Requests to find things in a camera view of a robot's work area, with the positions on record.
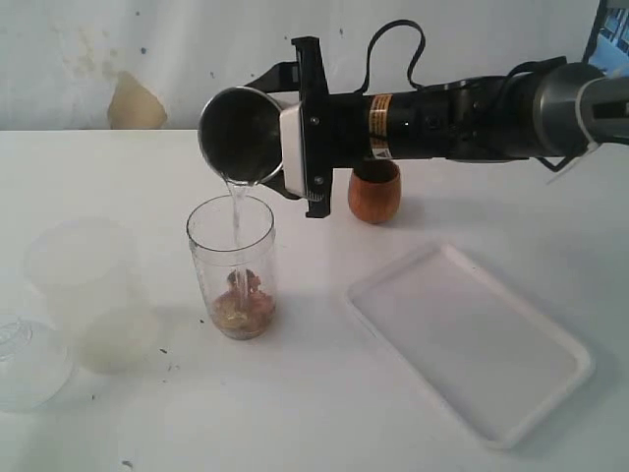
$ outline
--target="brown food pieces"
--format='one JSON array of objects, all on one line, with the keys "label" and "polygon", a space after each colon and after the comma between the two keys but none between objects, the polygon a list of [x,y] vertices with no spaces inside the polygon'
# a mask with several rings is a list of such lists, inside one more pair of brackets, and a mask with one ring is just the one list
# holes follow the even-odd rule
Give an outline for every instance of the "brown food pieces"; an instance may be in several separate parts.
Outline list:
[{"label": "brown food pieces", "polygon": [[252,339],[266,331],[275,313],[273,297],[259,290],[260,278],[247,269],[247,293],[241,290],[243,275],[234,270],[227,277],[229,290],[214,300],[212,320],[225,335]]}]

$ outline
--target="clear plastic cup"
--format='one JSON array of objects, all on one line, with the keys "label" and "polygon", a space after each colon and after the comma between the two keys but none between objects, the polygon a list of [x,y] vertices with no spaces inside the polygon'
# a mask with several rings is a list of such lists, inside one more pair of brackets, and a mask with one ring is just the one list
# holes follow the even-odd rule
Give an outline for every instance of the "clear plastic cup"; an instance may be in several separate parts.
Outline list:
[{"label": "clear plastic cup", "polygon": [[64,385],[72,368],[57,331],[0,314],[1,411],[28,411],[43,403]]},{"label": "clear plastic cup", "polygon": [[187,230],[209,317],[243,340],[264,333],[275,314],[275,226],[271,209],[253,197],[242,200],[240,219],[237,244],[233,200],[218,197],[192,212]]},{"label": "clear plastic cup", "polygon": [[82,366],[118,372],[155,342],[159,325],[140,284],[134,241],[116,223],[83,218],[45,232],[27,252],[25,273]]}]

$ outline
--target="white plastic tray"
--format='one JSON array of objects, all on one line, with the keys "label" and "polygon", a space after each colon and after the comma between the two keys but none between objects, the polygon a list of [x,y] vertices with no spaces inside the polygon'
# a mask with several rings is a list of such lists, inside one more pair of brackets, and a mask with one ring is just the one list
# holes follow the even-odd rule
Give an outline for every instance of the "white plastic tray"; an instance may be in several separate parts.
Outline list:
[{"label": "white plastic tray", "polygon": [[449,245],[423,247],[347,295],[489,447],[513,446],[594,370],[572,335]]}]

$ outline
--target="white tabletop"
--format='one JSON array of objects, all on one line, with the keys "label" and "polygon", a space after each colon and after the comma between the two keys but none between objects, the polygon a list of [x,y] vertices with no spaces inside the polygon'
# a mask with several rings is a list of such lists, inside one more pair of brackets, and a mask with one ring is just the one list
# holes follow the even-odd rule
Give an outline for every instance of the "white tabletop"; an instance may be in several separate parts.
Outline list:
[{"label": "white tabletop", "polygon": [[[400,213],[382,226],[349,212],[347,171],[335,175],[324,220],[257,189],[276,214],[281,311],[268,334],[236,342],[200,323],[184,224],[225,188],[195,132],[0,133],[0,297],[24,290],[22,254],[44,229],[107,216],[134,231],[143,283],[169,326],[168,354],[155,349],[139,371],[81,371],[35,412],[0,414],[0,469],[111,472],[130,470],[128,460],[150,472],[626,470],[626,157],[605,147],[553,181],[533,161],[404,162]],[[435,239],[597,360],[594,377],[514,450],[480,445],[344,305],[349,284]]]}]

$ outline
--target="white wall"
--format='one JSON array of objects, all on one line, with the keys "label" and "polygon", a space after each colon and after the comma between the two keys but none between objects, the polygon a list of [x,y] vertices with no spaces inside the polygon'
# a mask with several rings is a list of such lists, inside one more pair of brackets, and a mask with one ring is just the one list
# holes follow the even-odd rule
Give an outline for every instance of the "white wall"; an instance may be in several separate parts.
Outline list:
[{"label": "white wall", "polygon": [[[165,127],[194,128],[213,94],[292,60],[285,37],[306,34],[321,37],[331,90],[352,90],[362,81],[372,34],[397,18],[426,30],[428,49],[416,73],[424,84],[503,74],[519,62],[558,54],[579,60],[598,3],[2,0],[0,129],[109,128],[107,108],[123,71],[145,88],[123,90],[125,126],[159,126],[161,103]],[[372,91],[407,89],[415,41],[410,29],[382,39]]]}]

